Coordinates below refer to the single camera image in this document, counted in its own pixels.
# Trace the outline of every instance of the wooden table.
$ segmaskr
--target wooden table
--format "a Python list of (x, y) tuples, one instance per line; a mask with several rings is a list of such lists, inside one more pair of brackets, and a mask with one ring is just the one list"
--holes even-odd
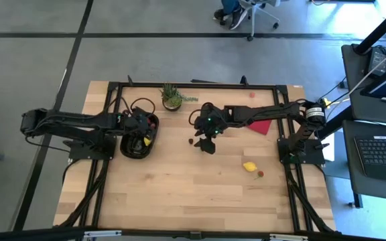
[[(97, 114), (103, 109), (107, 86), (108, 82), (90, 83), (84, 114)], [(301, 86), (288, 86), (288, 90), (291, 101), (304, 98)], [(254, 90), (255, 98), (250, 98), (251, 90), (181, 88), (179, 91), (198, 97), (199, 101), (185, 102), (178, 112), (168, 112), (162, 106), (157, 88), (123, 88), (122, 96), (128, 104), (139, 97), (155, 102), (160, 126), (153, 150), (145, 159), (123, 156), (117, 145), (109, 163), (99, 227), (293, 232), (285, 173), (277, 154), (276, 121), (272, 121), (267, 135), (247, 128), (227, 129), (214, 140), (216, 153), (213, 155), (188, 142), (190, 138), (198, 140), (188, 116), (204, 102), (212, 102), (219, 108), (225, 104), (270, 106), (274, 105), (272, 92)], [(146, 101), (135, 105), (151, 111)], [(289, 133), (287, 122), (284, 123), (285, 133)], [(245, 171), (242, 163), (248, 161), (256, 163), (265, 176), (255, 179), (256, 172)], [(54, 224), (63, 222), (83, 198), (90, 163), (89, 160), (79, 161), (68, 170)], [(313, 165), (302, 167), (310, 203), (334, 229), (323, 174)], [(305, 229), (299, 201), (297, 207), (300, 225)], [(94, 200), (89, 206), (87, 224), (91, 224), (93, 208)]]

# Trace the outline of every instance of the red cloth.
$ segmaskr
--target red cloth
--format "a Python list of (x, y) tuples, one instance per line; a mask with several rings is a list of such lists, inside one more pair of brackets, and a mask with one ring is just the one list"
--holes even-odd
[(253, 124), (249, 125), (248, 128), (263, 135), (266, 135), (269, 131), (269, 127), (271, 126), (271, 122), (272, 120), (255, 121)]

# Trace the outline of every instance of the black desk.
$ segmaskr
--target black desk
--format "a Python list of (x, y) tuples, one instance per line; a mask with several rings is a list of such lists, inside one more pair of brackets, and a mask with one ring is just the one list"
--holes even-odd
[[(345, 67), (346, 81), (348, 82), (349, 90), (352, 90), (356, 84), (363, 79), (368, 57), (360, 56), (352, 50), (352, 46), (342, 46), (343, 64)], [(367, 78), (361, 86), (366, 86), (373, 81)], [(360, 90), (355, 90), (350, 95), (351, 105), (344, 109), (337, 116), (332, 118), (324, 129), (318, 132), (321, 139), (326, 138), (342, 127), (342, 121), (363, 120), (371, 122), (386, 123), (386, 102), (382, 102), (378, 98), (363, 96)]]
[(354, 121), (343, 121), (342, 125), (352, 190), (357, 194), (386, 198), (386, 181), (364, 175), (354, 143), (354, 137), (357, 135), (385, 136), (386, 126)]

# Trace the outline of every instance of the person's foot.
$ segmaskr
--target person's foot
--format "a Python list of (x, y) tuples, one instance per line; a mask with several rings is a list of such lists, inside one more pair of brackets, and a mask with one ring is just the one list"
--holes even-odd
[(234, 30), (241, 24), (242, 20), (244, 20), (245, 16), (247, 16), (248, 11), (245, 11), (243, 7), (241, 7), (239, 10), (234, 11), (232, 13), (232, 24), (230, 25), (229, 29)]
[(214, 12), (214, 20), (226, 20), (229, 17), (228, 14), (224, 14), (223, 9), (219, 9)]

